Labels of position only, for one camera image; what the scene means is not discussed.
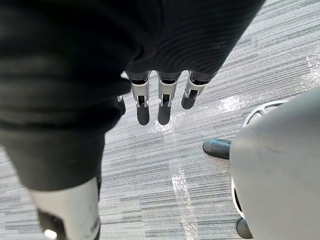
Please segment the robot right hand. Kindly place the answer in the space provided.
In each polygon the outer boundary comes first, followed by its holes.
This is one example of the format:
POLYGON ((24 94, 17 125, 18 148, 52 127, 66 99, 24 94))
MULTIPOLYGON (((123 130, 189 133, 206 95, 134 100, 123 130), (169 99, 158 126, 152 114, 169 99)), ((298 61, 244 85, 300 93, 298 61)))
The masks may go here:
POLYGON ((3 0, 0 144, 51 240, 100 237, 105 134, 132 93, 149 122, 151 71, 158 122, 177 81, 188 110, 216 76, 262 0, 3 0))

